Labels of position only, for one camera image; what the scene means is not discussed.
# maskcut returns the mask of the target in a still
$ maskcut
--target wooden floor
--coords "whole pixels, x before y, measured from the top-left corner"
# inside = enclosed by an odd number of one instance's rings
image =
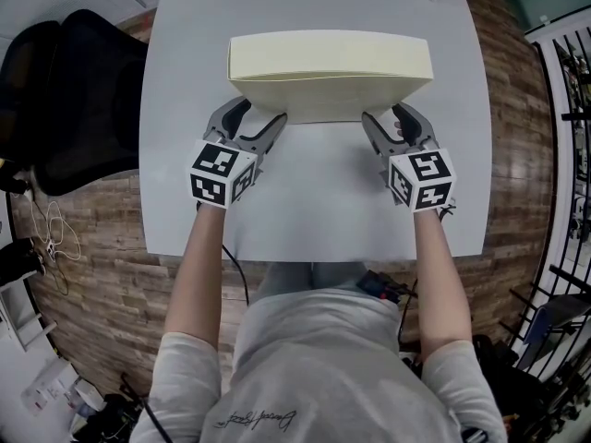
[[[506,336],[500,319],[517,321],[521,306],[509,289],[527,291],[545,242],[552,202],[552,130],[537,55],[505,1],[468,3],[487,71],[493,165],[483,254],[456,264],[472,306],[474,331],[495,340]],[[152,20],[153,13],[123,29],[147,41]],[[37,195],[45,209],[48,199]],[[58,292],[66,285],[54,267],[56,279],[52,274],[30,279],[43,315],[58,323],[51,334],[55,345],[102,392],[117,391],[122,371],[147,390],[179,259],[146,253],[138,173],[103,179],[56,200],[78,234],[82,258],[59,261],[69,283],[67,296]],[[13,199],[12,210],[18,236],[33,234],[29,202]],[[42,219],[37,211],[35,218]],[[73,250],[68,234],[65,245]],[[400,281],[414,279],[412,263],[369,266]],[[243,268],[254,290],[266,264],[243,263]],[[220,357],[227,382],[236,329],[246,310],[240,277],[230,263],[224,264],[223,297]],[[411,306],[404,339],[415,337]]]

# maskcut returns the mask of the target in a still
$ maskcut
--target white table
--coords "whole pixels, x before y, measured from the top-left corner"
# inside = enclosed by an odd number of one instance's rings
[[[449,149],[458,209],[444,222],[455,256],[482,251],[491,172],[482,54],[465,0],[160,0],[144,76],[139,178],[148,251],[182,255],[195,217],[187,155],[211,113],[239,95],[230,38],[278,30],[368,30],[428,41],[435,80],[406,99]],[[270,119],[251,110],[241,133]],[[378,177],[361,125],[288,125],[257,185],[230,208],[224,243],[239,259],[415,258],[414,227]]]

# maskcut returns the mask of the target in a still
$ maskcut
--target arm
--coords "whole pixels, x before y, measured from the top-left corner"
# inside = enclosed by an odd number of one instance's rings
[[[222,240],[225,210],[203,204],[176,274],[164,332],[181,331],[216,350],[222,313]]]
[[[472,340],[470,308],[436,210],[415,213],[418,323],[423,361],[452,341]]]

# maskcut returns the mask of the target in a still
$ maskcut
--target gray pants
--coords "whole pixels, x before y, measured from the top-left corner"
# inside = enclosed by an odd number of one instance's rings
[[[313,289],[364,293],[356,284],[367,271],[362,262],[275,262],[269,266],[252,303],[271,295]]]

